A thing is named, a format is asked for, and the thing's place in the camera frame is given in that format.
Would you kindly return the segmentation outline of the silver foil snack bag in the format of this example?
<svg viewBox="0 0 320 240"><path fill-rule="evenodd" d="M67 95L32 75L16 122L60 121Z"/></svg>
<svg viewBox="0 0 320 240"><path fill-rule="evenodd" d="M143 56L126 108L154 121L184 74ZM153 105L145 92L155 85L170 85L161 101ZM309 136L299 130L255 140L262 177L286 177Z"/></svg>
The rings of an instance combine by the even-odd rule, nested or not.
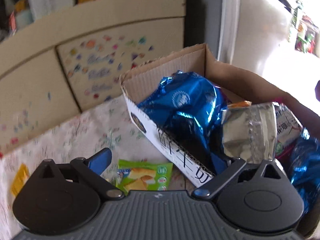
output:
<svg viewBox="0 0 320 240"><path fill-rule="evenodd" d="M225 155L250 164L274 159L277 139L273 103L229 108L222 114L222 145Z"/></svg>

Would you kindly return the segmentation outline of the large blue foil snack bag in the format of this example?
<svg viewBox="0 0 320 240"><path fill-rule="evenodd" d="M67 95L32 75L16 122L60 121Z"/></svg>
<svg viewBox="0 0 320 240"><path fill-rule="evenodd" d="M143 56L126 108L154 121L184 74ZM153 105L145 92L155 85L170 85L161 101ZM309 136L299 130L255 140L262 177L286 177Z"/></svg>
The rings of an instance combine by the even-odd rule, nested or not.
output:
<svg viewBox="0 0 320 240"><path fill-rule="evenodd" d="M138 108L214 175L227 168L221 146L227 102L205 77L182 71L164 77Z"/></svg>

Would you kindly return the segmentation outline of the pink white snack bag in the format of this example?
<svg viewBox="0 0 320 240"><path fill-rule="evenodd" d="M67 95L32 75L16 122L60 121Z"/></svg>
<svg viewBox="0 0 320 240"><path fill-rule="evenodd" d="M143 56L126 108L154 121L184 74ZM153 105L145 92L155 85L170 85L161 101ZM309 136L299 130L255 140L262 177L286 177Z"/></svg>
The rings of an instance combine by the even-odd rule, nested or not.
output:
<svg viewBox="0 0 320 240"><path fill-rule="evenodd" d="M276 98L273 102L276 113L276 145L274 148L275 158L285 165L296 145L303 126L293 112L283 104L281 98Z"/></svg>

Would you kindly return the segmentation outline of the green cracker snack pack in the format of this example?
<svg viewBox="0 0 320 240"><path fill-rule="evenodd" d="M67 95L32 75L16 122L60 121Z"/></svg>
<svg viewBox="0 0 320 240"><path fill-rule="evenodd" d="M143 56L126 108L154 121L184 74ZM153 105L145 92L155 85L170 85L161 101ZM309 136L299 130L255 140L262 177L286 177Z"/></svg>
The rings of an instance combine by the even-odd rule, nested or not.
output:
<svg viewBox="0 0 320 240"><path fill-rule="evenodd" d="M117 168L116 187L128 194L137 191L167 191L173 163L152 164L120 159Z"/></svg>

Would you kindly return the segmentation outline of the floral tablecloth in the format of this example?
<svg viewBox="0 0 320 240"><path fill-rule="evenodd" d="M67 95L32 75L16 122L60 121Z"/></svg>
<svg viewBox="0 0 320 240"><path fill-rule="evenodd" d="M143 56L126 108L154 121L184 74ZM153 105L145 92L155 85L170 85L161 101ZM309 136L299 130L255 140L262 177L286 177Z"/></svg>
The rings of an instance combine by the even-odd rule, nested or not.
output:
<svg viewBox="0 0 320 240"><path fill-rule="evenodd" d="M89 158L105 147L112 151L112 163L102 174L109 182L114 181L119 159L167 162L131 122L123 96L90 109L1 158L1 239L11 239L20 231L12 213L15 196L11 191L18 170L25 166L30 175L44 159L68 163L76 157Z"/></svg>

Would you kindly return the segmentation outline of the yellow gold snack wrapper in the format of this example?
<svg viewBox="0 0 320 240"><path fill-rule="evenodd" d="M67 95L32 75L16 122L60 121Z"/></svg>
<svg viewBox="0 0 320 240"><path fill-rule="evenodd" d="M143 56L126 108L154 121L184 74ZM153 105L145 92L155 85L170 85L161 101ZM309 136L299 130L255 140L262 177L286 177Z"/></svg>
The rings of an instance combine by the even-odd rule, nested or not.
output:
<svg viewBox="0 0 320 240"><path fill-rule="evenodd" d="M10 187L10 191L14 197L19 194L29 177L28 167L25 164L21 164Z"/></svg>

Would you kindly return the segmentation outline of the gold croissant snack bag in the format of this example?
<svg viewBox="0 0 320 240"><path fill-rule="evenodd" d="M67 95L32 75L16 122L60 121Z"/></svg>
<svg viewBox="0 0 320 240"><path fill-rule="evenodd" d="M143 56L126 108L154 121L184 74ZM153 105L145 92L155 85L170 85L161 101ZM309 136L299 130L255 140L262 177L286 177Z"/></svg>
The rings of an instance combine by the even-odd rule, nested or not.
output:
<svg viewBox="0 0 320 240"><path fill-rule="evenodd" d="M243 108L243 107L250 107L252 103L250 101L240 101L236 103L230 103L227 107L228 109L233 109L233 108Z"/></svg>

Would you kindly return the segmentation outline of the small blue foil snack bag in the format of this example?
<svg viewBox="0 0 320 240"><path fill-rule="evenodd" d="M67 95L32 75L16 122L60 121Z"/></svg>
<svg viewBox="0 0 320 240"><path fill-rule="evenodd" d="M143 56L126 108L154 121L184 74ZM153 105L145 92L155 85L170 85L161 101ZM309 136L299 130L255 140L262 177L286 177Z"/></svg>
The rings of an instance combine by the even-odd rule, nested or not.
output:
<svg viewBox="0 0 320 240"><path fill-rule="evenodd" d="M319 197L319 140L303 129L289 158L289 180L309 213Z"/></svg>

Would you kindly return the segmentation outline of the cream sticker-covered cabinet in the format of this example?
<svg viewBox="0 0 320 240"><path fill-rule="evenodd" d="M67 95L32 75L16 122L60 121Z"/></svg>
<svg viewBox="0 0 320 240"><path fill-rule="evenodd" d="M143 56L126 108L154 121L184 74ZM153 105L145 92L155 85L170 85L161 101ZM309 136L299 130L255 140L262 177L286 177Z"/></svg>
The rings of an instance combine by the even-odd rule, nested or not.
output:
<svg viewBox="0 0 320 240"><path fill-rule="evenodd" d="M119 78L183 47L186 0L93 0L34 21L1 0L1 155L119 96Z"/></svg>

